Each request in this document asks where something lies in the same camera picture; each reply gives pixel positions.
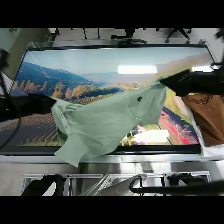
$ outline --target landscape picture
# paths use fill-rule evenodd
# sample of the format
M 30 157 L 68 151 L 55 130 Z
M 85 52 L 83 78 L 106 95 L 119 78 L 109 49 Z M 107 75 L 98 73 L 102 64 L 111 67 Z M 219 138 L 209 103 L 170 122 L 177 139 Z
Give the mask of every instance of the landscape picture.
M 75 104 L 89 104 L 141 89 L 155 75 L 119 74 L 119 65 L 154 65 L 161 76 L 166 76 L 172 69 L 181 68 L 190 61 L 200 66 L 210 64 L 212 59 L 204 48 L 186 47 L 30 51 L 21 64 L 10 94 L 39 93 Z M 0 137 L 7 136 L 15 126 L 16 122 L 2 128 Z M 161 133 L 167 135 L 165 140 Z M 11 144 L 60 146 L 52 115 L 24 117 Z M 134 127 L 120 142 L 121 146 L 183 144 L 199 144 L 199 141 L 183 101 L 170 89 L 159 123 Z

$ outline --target sky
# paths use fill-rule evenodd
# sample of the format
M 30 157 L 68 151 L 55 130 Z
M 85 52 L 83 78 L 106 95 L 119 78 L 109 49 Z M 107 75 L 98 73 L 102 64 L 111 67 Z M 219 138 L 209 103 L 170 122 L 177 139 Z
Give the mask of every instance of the sky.
M 29 51 L 25 62 L 75 74 L 117 72 L 119 65 L 166 64 L 208 53 L 205 48 L 146 47 Z

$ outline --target brown fabric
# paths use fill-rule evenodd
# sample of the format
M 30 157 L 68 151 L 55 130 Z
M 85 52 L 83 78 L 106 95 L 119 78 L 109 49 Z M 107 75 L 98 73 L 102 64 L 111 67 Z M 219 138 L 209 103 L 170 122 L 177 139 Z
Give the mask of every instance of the brown fabric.
M 182 97 L 201 129 L 205 146 L 224 144 L 224 102 L 218 95 L 195 94 Z

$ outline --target black frame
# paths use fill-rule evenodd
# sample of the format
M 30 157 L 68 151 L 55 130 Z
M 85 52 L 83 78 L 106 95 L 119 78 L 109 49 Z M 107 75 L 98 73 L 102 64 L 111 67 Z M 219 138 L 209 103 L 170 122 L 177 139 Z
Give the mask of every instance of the black frame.
M 20 67 L 23 63 L 27 51 L 45 51 L 45 50 L 67 50 L 67 49 L 100 49 L 100 48 L 138 48 L 138 47 L 194 47 L 206 48 L 212 60 L 215 62 L 207 45 L 201 44 L 133 44 L 129 46 L 117 45 L 87 45 L 87 46 L 64 46 L 64 47 L 27 47 L 20 61 L 19 68 L 13 81 L 16 80 Z M 58 146 L 8 146 L 0 151 L 0 155 L 8 156 L 53 156 L 59 150 Z M 107 155 L 159 155 L 159 154 L 200 154 L 201 145 L 135 145 L 118 146 L 115 151 Z

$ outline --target green shirt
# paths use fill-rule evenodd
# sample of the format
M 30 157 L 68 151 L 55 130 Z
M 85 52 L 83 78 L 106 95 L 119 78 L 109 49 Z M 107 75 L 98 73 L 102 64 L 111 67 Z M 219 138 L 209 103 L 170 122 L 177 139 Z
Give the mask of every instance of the green shirt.
M 136 125 L 158 122 L 165 99 L 166 88 L 158 82 L 88 105 L 56 99 L 52 114 L 63 146 L 55 155 L 78 167 L 81 159 L 114 151 Z

